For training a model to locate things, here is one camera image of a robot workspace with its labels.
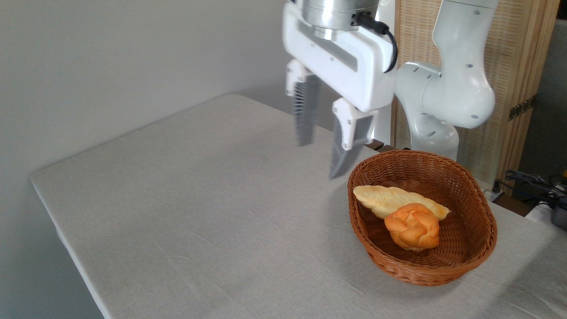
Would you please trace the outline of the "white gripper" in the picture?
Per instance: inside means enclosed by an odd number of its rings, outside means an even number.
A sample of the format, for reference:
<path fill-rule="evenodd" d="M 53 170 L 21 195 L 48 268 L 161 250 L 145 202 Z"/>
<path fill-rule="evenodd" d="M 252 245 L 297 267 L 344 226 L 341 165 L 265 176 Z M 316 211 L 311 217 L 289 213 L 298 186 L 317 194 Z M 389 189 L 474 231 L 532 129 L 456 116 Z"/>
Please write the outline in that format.
<path fill-rule="evenodd" d="M 332 105 L 335 122 L 329 178 L 346 175 L 362 148 L 371 143 L 377 109 L 393 100 L 392 44 L 363 27 L 340 31 L 334 41 L 318 38 L 303 20 L 300 6 L 291 2 L 283 9 L 282 40 L 294 58 L 286 66 L 285 92 L 291 98 L 300 147 L 313 142 L 321 80 L 344 97 Z"/>

